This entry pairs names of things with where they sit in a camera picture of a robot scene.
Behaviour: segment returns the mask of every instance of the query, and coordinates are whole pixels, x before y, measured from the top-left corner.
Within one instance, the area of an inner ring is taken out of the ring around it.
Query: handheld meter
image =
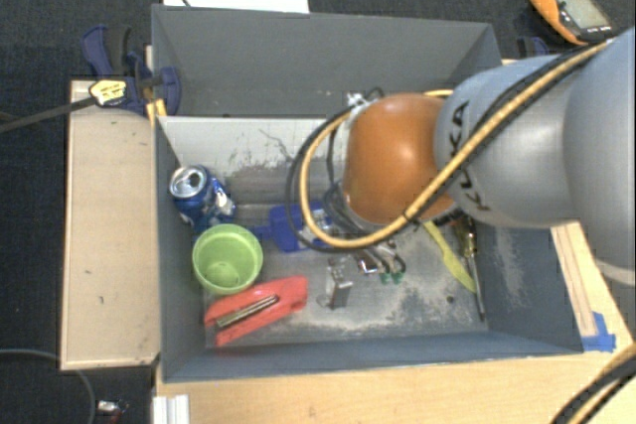
[[[570,43],[587,45],[614,37],[609,18],[593,0],[530,0],[530,3]]]

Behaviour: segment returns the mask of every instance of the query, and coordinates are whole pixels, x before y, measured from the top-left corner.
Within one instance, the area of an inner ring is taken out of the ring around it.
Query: screwdriver
[[[477,253],[477,241],[475,221],[469,215],[463,215],[455,223],[455,232],[462,243],[462,249],[470,275],[475,281],[475,297],[477,298],[477,310],[479,318],[483,322],[486,319],[486,307],[484,306],[484,297],[481,292],[481,283],[479,281],[479,273],[477,271],[477,263],[475,262],[475,254]]]

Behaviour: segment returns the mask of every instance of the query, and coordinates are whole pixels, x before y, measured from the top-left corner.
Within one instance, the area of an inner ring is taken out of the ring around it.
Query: orange tool
[[[222,347],[261,327],[296,311],[307,304],[307,278],[291,276],[253,286],[249,290],[225,297],[212,304],[204,323],[219,330],[215,345]]]

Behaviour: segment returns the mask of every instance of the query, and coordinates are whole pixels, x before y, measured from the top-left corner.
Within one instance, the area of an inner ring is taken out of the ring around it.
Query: blue clamp
[[[150,97],[161,98],[166,103],[168,115],[174,115],[181,102],[181,82],[177,70],[165,67],[157,76],[134,52],[127,51],[129,27],[108,29],[97,25],[81,38],[81,52],[98,79],[117,77],[126,83],[126,98],[117,107],[141,116],[146,114]],[[144,93],[151,88],[152,94]]]

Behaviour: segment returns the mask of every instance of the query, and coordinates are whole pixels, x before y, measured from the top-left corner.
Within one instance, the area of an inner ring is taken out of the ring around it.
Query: blue object
[[[316,217],[316,222],[321,227],[328,227],[332,224],[331,218],[326,216],[325,211],[322,208],[322,204],[319,201],[310,202],[309,208],[311,208],[314,216]],[[305,237],[311,238],[311,232],[303,230],[304,224],[302,221],[300,206],[297,204],[292,205],[290,207],[290,212],[296,231],[302,232]],[[254,226],[250,228],[250,231],[256,236],[256,238],[258,238],[258,240],[263,241],[273,239],[278,249],[286,253],[309,249],[306,245],[298,241],[294,232],[289,227],[285,206],[272,207],[269,210],[269,224]],[[314,239],[313,242],[316,245],[325,245],[325,243],[319,239]]]
[[[586,352],[614,352],[616,350],[616,335],[609,334],[607,332],[607,326],[605,325],[603,315],[596,312],[592,312],[592,315],[594,316],[594,322],[596,323],[598,334],[596,336],[581,338],[583,349]]]
[[[81,38],[81,52],[97,78],[116,76],[126,83],[126,100],[117,107],[145,116],[146,104],[150,102],[141,92],[145,86],[152,86],[155,96],[166,103],[169,115],[177,113],[181,102],[181,82],[177,70],[165,67],[153,77],[152,71],[143,59],[134,52],[126,51],[129,29],[109,34],[105,25],[89,29]]]

